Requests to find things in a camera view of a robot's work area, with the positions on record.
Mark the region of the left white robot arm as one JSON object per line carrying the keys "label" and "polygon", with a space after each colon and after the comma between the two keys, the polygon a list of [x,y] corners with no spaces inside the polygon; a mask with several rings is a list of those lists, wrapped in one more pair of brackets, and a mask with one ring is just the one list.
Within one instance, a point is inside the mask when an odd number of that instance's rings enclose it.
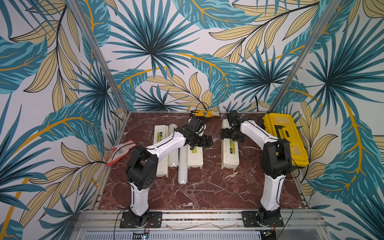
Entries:
{"label": "left white robot arm", "polygon": [[191,117],[187,125],[178,127],[160,142],[148,147],[138,145],[131,156],[126,175],[132,187],[130,213],[144,217],[149,212],[149,189],[156,179],[158,164],[169,154],[189,145],[191,148],[210,148],[211,136],[205,135],[204,117]]}

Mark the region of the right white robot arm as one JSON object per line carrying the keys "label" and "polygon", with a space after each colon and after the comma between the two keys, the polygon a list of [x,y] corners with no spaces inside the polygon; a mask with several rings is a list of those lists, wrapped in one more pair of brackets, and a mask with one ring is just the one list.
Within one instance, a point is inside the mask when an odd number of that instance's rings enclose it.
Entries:
{"label": "right white robot arm", "polygon": [[271,214],[280,210],[280,195],[287,173],[293,169],[290,143],[279,139],[237,111],[226,113],[229,128],[222,130],[221,138],[242,143],[249,137],[262,152],[261,167],[265,174],[260,211]]}

